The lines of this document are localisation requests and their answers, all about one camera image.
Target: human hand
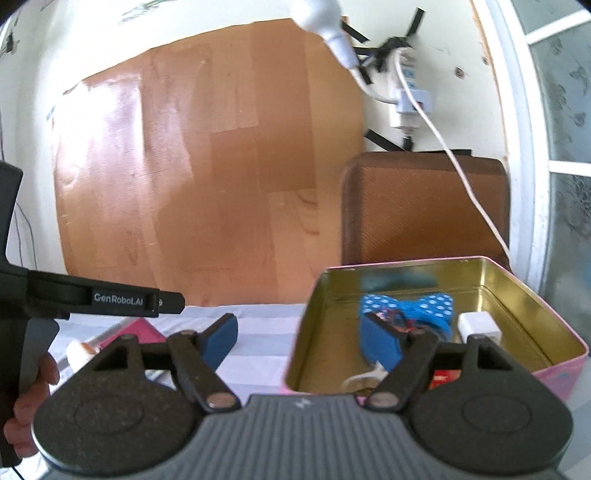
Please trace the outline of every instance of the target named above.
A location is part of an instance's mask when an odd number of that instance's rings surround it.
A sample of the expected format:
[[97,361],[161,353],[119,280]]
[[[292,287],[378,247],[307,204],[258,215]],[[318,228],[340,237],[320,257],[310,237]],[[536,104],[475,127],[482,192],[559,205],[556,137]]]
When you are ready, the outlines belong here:
[[57,385],[60,373],[56,361],[48,353],[39,362],[39,374],[33,386],[18,397],[14,404],[14,418],[4,425],[4,436],[13,445],[19,458],[35,455],[38,450],[33,442],[31,423],[41,404],[49,398],[49,385]]

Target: black tape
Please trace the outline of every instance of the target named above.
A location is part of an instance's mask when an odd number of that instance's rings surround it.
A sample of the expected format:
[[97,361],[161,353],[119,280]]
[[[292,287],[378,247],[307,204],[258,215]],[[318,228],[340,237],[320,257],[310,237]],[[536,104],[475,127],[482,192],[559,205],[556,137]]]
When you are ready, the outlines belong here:
[[365,132],[364,135],[370,142],[375,143],[377,146],[383,148],[388,152],[403,152],[404,150],[397,146],[397,144],[392,143],[385,137],[382,137],[379,133],[374,132],[373,130],[369,129]]
[[354,47],[353,49],[355,50],[355,53],[359,57],[369,57],[378,51],[377,48],[367,48],[367,47]]
[[[429,152],[421,152],[421,153],[445,153],[445,150],[435,150],[435,151],[429,151]],[[452,153],[454,155],[463,155],[465,157],[471,157],[472,156],[472,150],[466,150],[466,149],[457,149],[457,150],[452,150]]]
[[369,76],[367,69],[363,65],[359,66],[359,71],[361,72],[361,76],[363,77],[363,80],[365,81],[366,85],[373,84],[373,81],[372,81],[371,77]]
[[410,135],[404,137],[404,143],[402,144],[402,149],[407,152],[412,152],[414,148],[413,138]]
[[341,22],[341,28],[345,31],[345,33],[347,35],[353,37],[359,43],[365,43],[365,42],[369,41],[368,37],[366,37],[365,35],[362,35],[361,33],[359,33],[357,30],[355,30],[353,27],[346,24],[345,22]]
[[421,22],[423,21],[424,16],[425,16],[425,10],[423,10],[421,8],[417,8],[414,11],[413,22],[410,24],[410,27],[408,27],[408,31],[406,34],[407,38],[412,37],[415,33],[417,33],[417,30],[420,28]]

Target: white wall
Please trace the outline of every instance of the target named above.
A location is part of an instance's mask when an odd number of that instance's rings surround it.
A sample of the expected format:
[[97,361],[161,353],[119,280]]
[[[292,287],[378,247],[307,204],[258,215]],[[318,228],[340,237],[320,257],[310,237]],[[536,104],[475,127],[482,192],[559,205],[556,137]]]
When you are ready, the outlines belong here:
[[[151,47],[228,25],[284,18],[287,12],[282,0],[176,0],[120,24],[121,15],[140,0],[56,0],[40,12],[43,3],[30,0],[15,30],[20,50],[0,59],[0,82],[10,85],[0,89],[0,106],[6,110],[7,156],[25,170],[21,205],[39,239],[39,266],[62,272],[51,125],[46,120],[61,94]],[[496,87],[491,68],[482,61],[469,0],[342,0],[342,5],[352,26],[369,37],[372,46],[404,35],[414,8],[426,10],[414,44],[421,59],[420,83],[434,95],[434,122],[452,148],[473,148],[483,157],[505,155]],[[455,77],[456,67],[466,72],[464,79]],[[376,83],[385,88],[383,81]],[[388,126],[386,106],[368,99],[365,113],[368,127],[398,141],[400,136]],[[418,132],[415,142],[418,150],[440,149],[426,130]]]

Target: pink tin box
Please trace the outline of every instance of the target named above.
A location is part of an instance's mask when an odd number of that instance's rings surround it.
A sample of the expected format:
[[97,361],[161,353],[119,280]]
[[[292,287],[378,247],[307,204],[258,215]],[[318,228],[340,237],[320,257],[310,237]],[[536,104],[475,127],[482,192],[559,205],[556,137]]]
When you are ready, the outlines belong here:
[[[538,295],[484,257],[446,258],[329,268],[302,317],[284,392],[341,393],[342,382],[368,371],[358,347],[359,299],[379,293],[414,300],[444,292],[454,313],[487,311],[503,333],[501,346],[566,400],[589,348]],[[461,341],[456,335],[455,341]]]

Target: chair backrest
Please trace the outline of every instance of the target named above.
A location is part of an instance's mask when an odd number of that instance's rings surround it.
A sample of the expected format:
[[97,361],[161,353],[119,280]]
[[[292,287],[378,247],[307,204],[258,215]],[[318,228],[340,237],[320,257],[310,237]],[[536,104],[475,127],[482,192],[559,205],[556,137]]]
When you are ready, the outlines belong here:
[[[509,180],[490,158],[458,157],[476,197],[509,236]],[[343,179],[343,265],[483,255],[508,260],[445,154],[372,152]]]

